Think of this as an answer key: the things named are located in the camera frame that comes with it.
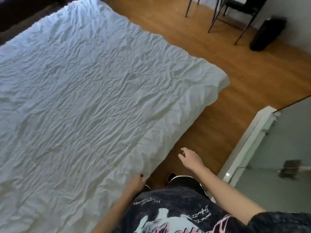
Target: black bag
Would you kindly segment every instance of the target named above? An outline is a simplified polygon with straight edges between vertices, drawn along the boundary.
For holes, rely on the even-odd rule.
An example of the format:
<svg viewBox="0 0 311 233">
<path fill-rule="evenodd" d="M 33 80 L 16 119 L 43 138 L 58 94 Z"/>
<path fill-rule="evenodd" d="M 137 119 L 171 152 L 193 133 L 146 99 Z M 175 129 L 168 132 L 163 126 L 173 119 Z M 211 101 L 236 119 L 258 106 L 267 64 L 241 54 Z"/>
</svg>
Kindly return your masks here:
<svg viewBox="0 0 311 233">
<path fill-rule="evenodd" d="M 286 26 L 286 18 L 272 16 L 259 28 L 257 34 L 249 45 L 251 50 L 260 51 L 266 48 Z"/>
</svg>

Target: person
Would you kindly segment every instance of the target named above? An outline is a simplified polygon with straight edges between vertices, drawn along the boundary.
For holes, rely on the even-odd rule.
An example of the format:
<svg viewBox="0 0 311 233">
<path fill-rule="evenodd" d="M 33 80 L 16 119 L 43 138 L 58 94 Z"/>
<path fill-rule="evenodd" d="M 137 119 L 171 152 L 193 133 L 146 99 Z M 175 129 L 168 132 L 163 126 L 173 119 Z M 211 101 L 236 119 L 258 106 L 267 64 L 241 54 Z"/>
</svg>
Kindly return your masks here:
<svg viewBox="0 0 311 233">
<path fill-rule="evenodd" d="M 92 233 L 311 232 L 310 214 L 267 212 L 215 176 L 195 152 L 182 151 L 183 165 L 217 204 L 192 177 L 176 176 L 168 188 L 150 191 L 137 174 Z"/>
</svg>

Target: mattress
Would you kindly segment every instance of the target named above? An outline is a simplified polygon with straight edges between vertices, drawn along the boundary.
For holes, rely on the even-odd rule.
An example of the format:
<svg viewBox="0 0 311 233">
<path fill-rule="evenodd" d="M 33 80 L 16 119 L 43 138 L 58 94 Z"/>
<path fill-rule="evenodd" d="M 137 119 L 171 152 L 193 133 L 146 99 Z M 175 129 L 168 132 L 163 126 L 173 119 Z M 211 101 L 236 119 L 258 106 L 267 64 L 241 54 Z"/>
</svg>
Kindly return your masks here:
<svg viewBox="0 0 311 233">
<path fill-rule="evenodd" d="M 0 47 L 0 232 L 90 232 L 228 84 L 99 0 L 41 19 Z"/>
</svg>

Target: person's left hand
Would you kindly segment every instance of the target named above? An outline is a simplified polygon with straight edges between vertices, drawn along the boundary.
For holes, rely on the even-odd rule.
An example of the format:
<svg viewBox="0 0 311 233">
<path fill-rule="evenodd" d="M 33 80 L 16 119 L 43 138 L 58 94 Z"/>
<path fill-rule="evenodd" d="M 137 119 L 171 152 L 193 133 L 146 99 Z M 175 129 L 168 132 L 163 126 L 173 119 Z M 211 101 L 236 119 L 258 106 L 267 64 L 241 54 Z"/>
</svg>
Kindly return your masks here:
<svg viewBox="0 0 311 233">
<path fill-rule="evenodd" d="M 146 178 L 142 177 L 140 173 L 136 174 L 126 185 L 124 194 L 129 194 L 131 196 L 137 195 L 142 191 L 146 184 Z"/>
</svg>

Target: hand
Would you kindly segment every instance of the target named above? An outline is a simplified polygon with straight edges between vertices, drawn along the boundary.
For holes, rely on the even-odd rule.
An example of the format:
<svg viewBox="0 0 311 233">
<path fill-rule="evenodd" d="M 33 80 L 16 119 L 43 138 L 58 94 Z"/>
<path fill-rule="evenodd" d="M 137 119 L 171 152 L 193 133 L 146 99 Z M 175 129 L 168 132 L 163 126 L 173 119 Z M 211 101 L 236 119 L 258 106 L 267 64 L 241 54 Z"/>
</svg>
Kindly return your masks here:
<svg viewBox="0 0 311 233">
<path fill-rule="evenodd" d="M 138 173 L 127 183 L 124 194 L 135 196 L 142 191 L 145 184 L 146 178 L 142 177 L 142 174 Z"/>
<path fill-rule="evenodd" d="M 183 165 L 190 171 L 195 173 L 196 170 L 204 167 L 200 156 L 198 156 L 195 152 L 187 148 L 181 148 L 181 150 L 184 152 L 184 156 L 179 154 L 178 157 L 180 158 Z"/>
</svg>

